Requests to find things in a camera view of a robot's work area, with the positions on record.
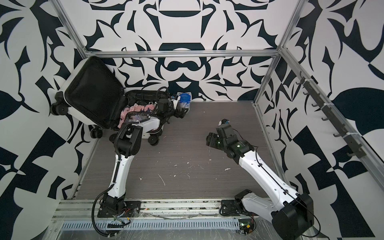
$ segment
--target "wooden floor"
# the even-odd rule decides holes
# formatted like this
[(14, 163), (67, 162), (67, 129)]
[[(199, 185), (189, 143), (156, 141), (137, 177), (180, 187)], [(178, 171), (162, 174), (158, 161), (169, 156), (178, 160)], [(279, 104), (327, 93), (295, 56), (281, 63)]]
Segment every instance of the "wooden floor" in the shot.
[[(259, 155), (274, 170), (251, 102), (192, 102), (185, 118), (171, 118), (165, 124), (157, 146), (143, 139), (129, 170), (126, 198), (225, 198), (244, 189), (266, 197), (257, 182), (223, 151), (205, 145), (208, 133), (216, 132), (224, 118), (249, 143), (259, 146)], [(76, 199), (94, 199), (108, 188), (115, 161), (108, 140), (111, 134), (106, 131), (100, 139)]]

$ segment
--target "pink fabric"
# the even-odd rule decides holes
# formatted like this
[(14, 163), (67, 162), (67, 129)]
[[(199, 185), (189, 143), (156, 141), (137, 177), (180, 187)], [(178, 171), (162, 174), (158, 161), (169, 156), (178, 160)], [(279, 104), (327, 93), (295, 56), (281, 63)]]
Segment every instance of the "pink fabric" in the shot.
[(118, 125), (118, 128), (121, 128), (121, 125), (124, 123), (125, 117), (127, 116), (128, 113), (130, 113), (130, 112), (139, 112), (139, 113), (149, 112), (150, 113), (153, 111), (154, 108), (155, 108), (154, 104), (148, 104), (148, 105), (143, 106), (143, 105), (137, 105), (135, 103), (132, 107), (126, 106), (124, 108), (124, 110), (121, 111), (120, 123)]

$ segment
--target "black and white wall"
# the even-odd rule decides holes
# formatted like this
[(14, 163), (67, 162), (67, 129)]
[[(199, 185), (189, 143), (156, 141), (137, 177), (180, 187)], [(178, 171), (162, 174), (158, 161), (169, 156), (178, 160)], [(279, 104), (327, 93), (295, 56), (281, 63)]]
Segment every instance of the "black and white wall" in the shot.
[[(384, 2), (310, 0), (288, 50), (383, 158)], [(332, 240), (382, 239), (384, 192), (281, 59), (259, 101), (291, 186), (309, 193)]]
[[(63, 0), (90, 51), (276, 49), (297, 0)], [(131, 89), (253, 100), (270, 57), (106, 59)]]
[(81, 57), (47, 0), (0, 1), (1, 239), (48, 226), (95, 141), (89, 126), (49, 113)]

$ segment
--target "folded clothes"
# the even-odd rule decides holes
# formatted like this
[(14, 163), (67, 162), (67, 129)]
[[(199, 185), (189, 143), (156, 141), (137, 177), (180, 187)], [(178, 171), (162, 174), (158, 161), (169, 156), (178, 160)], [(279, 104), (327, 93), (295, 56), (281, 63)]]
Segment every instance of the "folded clothes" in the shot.
[(118, 125), (118, 128), (121, 128), (121, 125), (124, 123), (125, 118), (127, 117), (128, 113), (151, 113), (155, 109), (154, 104), (148, 104), (148, 105), (137, 105), (136, 103), (133, 106), (125, 106), (125, 108), (121, 111), (120, 114), (120, 123)]

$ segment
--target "jar with blue lid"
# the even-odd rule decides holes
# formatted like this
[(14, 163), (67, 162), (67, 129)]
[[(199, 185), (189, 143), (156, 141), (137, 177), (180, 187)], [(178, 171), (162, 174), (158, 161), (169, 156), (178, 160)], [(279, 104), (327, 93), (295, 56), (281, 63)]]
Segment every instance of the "jar with blue lid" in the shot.
[(180, 94), (180, 108), (190, 108), (190, 102), (191, 102), (191, 96), (188, 93), (182, 93)]

